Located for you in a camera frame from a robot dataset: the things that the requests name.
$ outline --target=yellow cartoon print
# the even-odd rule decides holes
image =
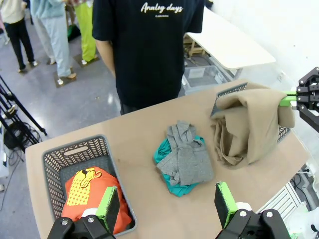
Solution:
[[[101,176],[102,173],[100,171],[96,172],[94,168],[78,171],[71,184],[67,205],[87,205],[90,195],[90,182]]]

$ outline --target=table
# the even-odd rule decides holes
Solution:
[[[223,68],[237,70],[235,79],[245,67],[276,61],[252,38],[206,7],[204,8],[202,32],[187,33],[187,35]]]
[[[212,159],[215,178],[198,185],[189,195],[178,198],[168,192],[156,170],[153,154],[164,140],[166,129],[177,120],[186,120],[203,136],[212,152],[210,113],[216,94],[242,84],[230,82],[171,100],[121,117],[110,119],[33,145],[26,150],[27,176],[36,223],[45,239],[53,224],[43,172],[43,153],[83,138],[106,136],[126,190],[137,216],[137,229],[121,239],[215,238],[221,230],[214,205],[215,183],[225,181],[237,202],[261,208],[304,165],[308,153],[290,133],[263,160],[238,170],[223,168]]]

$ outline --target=orange clothing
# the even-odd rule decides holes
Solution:
[[[63,207],[62,217],[68,217],[74,222],[79,220],[86,209],[99,207],[106,188],[113,186],[118,188],[120,201],[120,210],[113,234],[124,231],[132,219],[128,215],[128,206],[120,184],[116,178],[98,167],[79,171],[65,183],[67,200]]]

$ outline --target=white wall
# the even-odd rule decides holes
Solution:
[[[213,11],[253,37],[290,78],[319,66],[319,0],[214,0]]]

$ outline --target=yellow polka dot pattern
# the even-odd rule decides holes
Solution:
[[[68,196],[67,205],[68,206],[78,206],[78,205],[87,205],[90,195],[90,184],[86,188],[81,188],[80,184],[85,178],[85,174],[82,171],[76,173],[73,178],[71,189]]]

